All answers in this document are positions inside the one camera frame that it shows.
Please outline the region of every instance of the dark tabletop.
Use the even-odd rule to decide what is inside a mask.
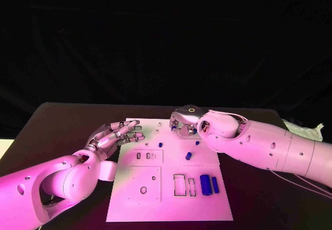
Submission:
[[[134,118],[170,119],[171,106],[45,103],[38,108],[4,158],[0,176],[82,150],[100,125]],[[268,109],[213,108],[287,128]],[[112,156],[118,161],[119,151]],[[271,171],[220,153],[220,167],[235,221],[108,223],[113,182],[99,181],[92,196],[43,230],[106,229],[331,229],[332,200],[292,185]],[[287,175],[300,183],[295,176]]]

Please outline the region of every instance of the rectangular hole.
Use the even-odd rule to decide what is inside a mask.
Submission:
[[[174,175],[175,179],[175,196],[187,196],[185,175]]]
[[[194,179],[188,179],[188,182],[190,182],[190,194],[191,194],[191,196],[197,196]]]

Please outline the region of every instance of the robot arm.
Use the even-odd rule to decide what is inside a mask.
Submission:
[[[170,126],[178,136],[193,135],[197,129],[211,150],[252,166],[298,174],[332,187],[332,144],[240,115],[213,110],[204,113],[193,105],[174,112]]]
[[[99,179],[115,180],[118,163],[106,159],[118,146],[145,139],[138,125],[136,120],[103,125],[71,156],[0,177],[0,229],[37,229],[90,196]],[[40,188],[61,201],[44,205]]]

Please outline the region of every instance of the black curtain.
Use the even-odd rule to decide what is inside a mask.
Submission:
[[[139,3],[4,8],[0,137],[44,102],[276,109],[327,125],[331,5]]]

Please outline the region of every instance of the cable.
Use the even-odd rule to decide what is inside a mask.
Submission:
[[[300,175],[295,174],[295,176],[305,181],[310,185],[313,185],[315,188],[318,188],[320,190],[323,190],[325,193],[328,193],[330,195],[332,195],[331,192],[328,192],[325,189],[320,188],[314,183],[311,183],[305,178],[302,178]]]
[[[298,183],[295,183],[294,181],[289,181],[289,180],[288,180],[287,178],[284,178],[281,175],[278,175],[278,176],[279,176],[282,179],[285,179],[288,182],[291,182],[292,184],[298,185],[300,187],[302,187],[302,188],[308,189],[310,191],[313,191],[313,192],[315,192],[315,193],[321,194],[323,196],[328,197],[330,199],[332,199],[332,197],[331,197],[330,195],[325,195],[324,193],[321,193],[321,192],[315,191],[314,189],[307,188],[305,186],[300,185],[300,184],[298,184]]]

